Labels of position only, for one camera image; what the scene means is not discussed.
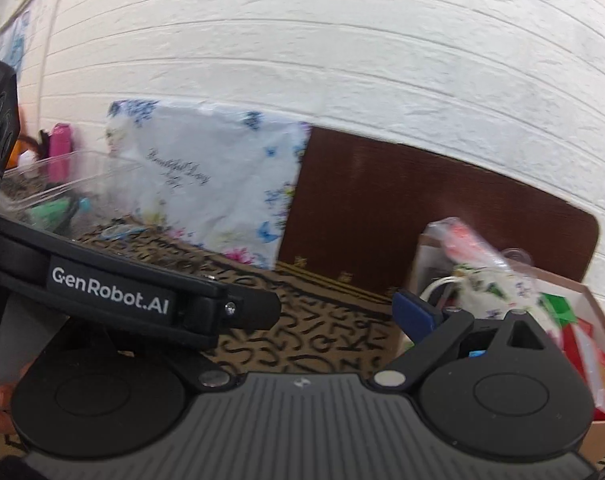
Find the person's left hand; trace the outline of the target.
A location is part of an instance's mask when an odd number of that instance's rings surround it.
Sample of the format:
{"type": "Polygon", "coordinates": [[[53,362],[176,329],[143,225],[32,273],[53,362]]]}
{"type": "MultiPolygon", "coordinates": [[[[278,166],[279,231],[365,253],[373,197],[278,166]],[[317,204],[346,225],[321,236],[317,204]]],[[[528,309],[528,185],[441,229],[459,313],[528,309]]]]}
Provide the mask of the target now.
{"type": "Polygon", "coordinates": [[[20,369],[17,382],[0,385],[0,434],[16,434],[11,415],[11,400],[18,382],[27,374],[33,363],[34,361],[30,361],[20,369]]]}

